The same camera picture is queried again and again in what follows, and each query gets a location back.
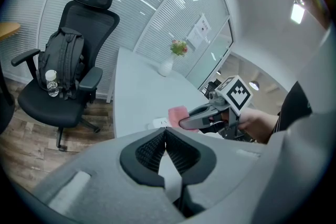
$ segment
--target office chair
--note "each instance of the office chair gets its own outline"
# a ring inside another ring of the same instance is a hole
[[[214,82],[210,81],[208,83],[208,88],[206,89],[204,96],[209,99],[209,93],[213,92],[216,88],[217,88],[217,85]]]
[[[12,60],[15,67],[26,61],[33,80],[22,90],[18,97],[21,108],[35,120],[58,127],[56,146],[60,151],[67,147],[60,144],[63,129],[75,127],[79,122],[98,133],[97,126],[87,122],[81,116],[87,102],[96,98],[97,85],[102,69],[95,67],[96,57],[105,40],[119,23],[119,16],[108,10],[112,0],[73,0],[63,10],[59,27],[68,27],[80,32],[85,39],[82,55],[85,69],[79,82],[76,99],[64,100],[50,97],[42,90],[36,79],[36,67],[33,56],[39,49],[22,53]]]

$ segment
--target wooden floor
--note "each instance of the wooden floor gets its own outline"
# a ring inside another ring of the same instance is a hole
[[[7,86],[15,98],[15,112],[7,129],[0,134],[1,165],[9,178],[28,191],[76,153],[114,138],[112,104],[96,99],[93,104],[88,104],[83,118],[100,127],[101,131],[95,134],[81,125],[64,129],[61,144],[66,145],[68,151],[58,151],[57,128],[34,120],[18,105],[17,97],[24,84],[7,80]]]

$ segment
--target water bottle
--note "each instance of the water bottle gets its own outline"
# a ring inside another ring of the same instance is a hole
[[[51,97],[58,95],[58,85],[57,85],[57,72],[54,70],[48,70],[46,72],[47,80],[47,90]]]

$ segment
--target flower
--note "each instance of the flower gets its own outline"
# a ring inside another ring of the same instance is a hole
[[[184,56],[188,52],[187,43],[185,41],[173,40],[170,50],[178,56]]]

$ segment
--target white vase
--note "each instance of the white vase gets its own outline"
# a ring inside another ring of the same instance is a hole
[[[158,70],[160,75],[167,77],[170,74],[176,56],[177,56],[176,54],[172,53],[170,57],[160,65]]]

